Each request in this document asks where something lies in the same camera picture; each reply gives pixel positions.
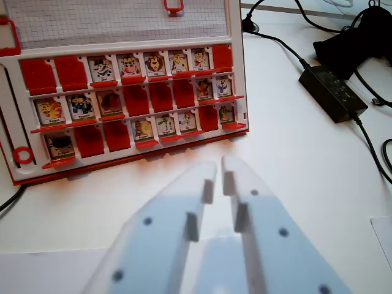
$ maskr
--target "red clip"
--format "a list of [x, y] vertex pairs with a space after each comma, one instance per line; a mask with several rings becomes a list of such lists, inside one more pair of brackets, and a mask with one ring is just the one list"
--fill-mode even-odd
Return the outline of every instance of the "red clip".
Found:
[[15, 40], [15, 47], [14, 48], [5, 47], [0, 49], [0, 57], [19, 55], [21, 53], [19, 39], [17, 35], [17, 29], [15, 29], [15, 23], [13, 23], [12, 20], [0, 20], [0, 25], [7, 25], [7, 24], [11, 25], [13, 39]]
[[164, 0], [165, 9], [167, 11], [169, 11], [170, 13], [177, 13], [177, 12], [180, 12], [184, 9], [183, 0], [179, 0], [179, 3], [181, 4], [181, 7], [167, 7], [167, 0]]

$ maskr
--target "character card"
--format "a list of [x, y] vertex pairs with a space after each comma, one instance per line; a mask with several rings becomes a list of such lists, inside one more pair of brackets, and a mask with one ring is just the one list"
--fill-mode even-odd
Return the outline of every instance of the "character card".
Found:
[[91, 99], [84, 94], [75, 94], [66, 96], [69, 113], [73, 121], [81, 121], [86, 118], [93, 118], [94, 109], [91, 105]]
[[195, 114], [190, 110], [178, 113], [178, 122], [181, 133], [197, 130]]
[[87, 61], [93, 82], [113, 81], [115, 79], [113, 66], [104, 56], [87, 57]]
[[149, 140], [154, 137], [153, 127], [147, 120], [132, 122], [132, 132], [134, 133], [135, 142]]
[[209, 78], [196, 80], [197, 100], [213, 99], [213, 84]]
[[145, 53], [144, 57], [148, 77], [166, 75], [164, 58], [158, 52]]
[[120, 96], [112, 90], [96, 92], [101, 116], [122, 114]]
[[234, 106], [231, 103], [223, 104], [219, 109], [219, 119], [221, 124], [234, 121]]
[[132, 54], [117, 55], [118, 69], [120, 76], [133, 77], [141, 75], [139, 59]]
[[232, 81], [228, 76], [223, 75], [221, 77], [216, 77], [216, 91], [218, 97], [231, 96], [232, 94]]
[[179, 51], [169, 51], [169, 61], [171, 74], [175, 75], [178, 72], [185, 72], [188, 70], [187, 55], [181, 50]]
[[194, 70], [209, 69], [208, 52], [204, 48], [192, 49], [191, 52]]
[[75, 154], [71, 137], [66, 135], [65, 132], [47, 134], [45, 135], [45, 141], [52, 159], [60, 159]]
[[158, 136], [164, 137], [176, 134], [174, 119], [170, 115], [162, 115], [155, 118], [157, 124]]
[[37, 99], [34, 101], [41, 126], [61, 124], [66, 121], [60, 102], [54, 98]]

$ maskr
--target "black screw hole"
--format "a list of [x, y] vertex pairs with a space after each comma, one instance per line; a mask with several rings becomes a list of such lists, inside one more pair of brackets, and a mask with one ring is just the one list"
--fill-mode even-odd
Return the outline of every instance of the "black screw hole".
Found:
[[153, 219], [150, 217], [146, 217], [145, 219], [143, 219], [144, 225], [151, 225], [152, 222], [153, 222]]
[[280, 228], [280, 229], [279, 229], [279, 234], [280, 234], [282, 237], [287, 237], [287, 236], [288, 236], [288, 230], [286, 230], [285, 228]]
[[113, 279], [113, 282], [117, 283], [117, 282], [121, 281], [123, 279], [123, 277], [124, 277], [124, 272], [122, 270], [118, 269], [113, 273], [111, 278]]
[[326, 285], [321, 285], [318, 290], [320, 291], [321, 294], [330, 294], [331, 290], [328, 288]]

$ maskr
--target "lion character card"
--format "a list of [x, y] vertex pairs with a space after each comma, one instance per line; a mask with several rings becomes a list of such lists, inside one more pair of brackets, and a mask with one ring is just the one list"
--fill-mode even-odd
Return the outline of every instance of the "lion character card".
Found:
[[166, 75], [164, 58], [158, 52], [145, 53], [145, 64], [148, 77]]

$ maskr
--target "white desk surface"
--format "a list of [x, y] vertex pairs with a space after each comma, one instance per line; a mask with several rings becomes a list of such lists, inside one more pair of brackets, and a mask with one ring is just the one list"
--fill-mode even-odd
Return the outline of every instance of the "white desk surface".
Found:
[[[348, 22], [312, 19], [334, 29]], [[330, 37], [301, 15], [259, 10], [254, 20], [261, 32], [282, 38], [312, 64], [313, 41]], [[244, 55], [247, 135], [28, 187], [0, 220], [0, 253], [108, 247], [129, 216], [186, 168], [201, 160], [220, 164], [222, 155], [235, 154], [268, 183], [353, 293], [390, 293], [392, 272], [369, 218], [392, 214], [392, 189], [359, 129], [329, 119], [298, 82], [297, 60], [276, 42], [245, 35]], [[360, 71], [379, 94], [390, 97], [390, 67], [372, 60]], [[349, 85], [369, 106], [361, 120], [379, 152], [392, 138], [392, 109], [372, 106], [372, 96], [355, 77]], [[3, 159], [0, 171], [2, 203], [16, 188]], [[203, 239], [236, 235], [220, 177], [219, 171]]]
[[[342, 5], [349, 5], [347, 0], [331, 0]], [[255, 4], [257, 0], [241, 0], [243, 4]], [[369, 0], [353, 0], [351, 7], [337, 7], [325, 2], [324, 0], [300, 0], [304, 10], [324, 13], [334, 13], [340, 15], [358, 15], [362, 10], [369, 7]], [[272, 6], [278, 8], [298, 9], [294, 0], [265, 0], [260, 4], [261, 6]], [[381, 0], [381, 7], [389, 12], [392, 12], [392, 0]]]

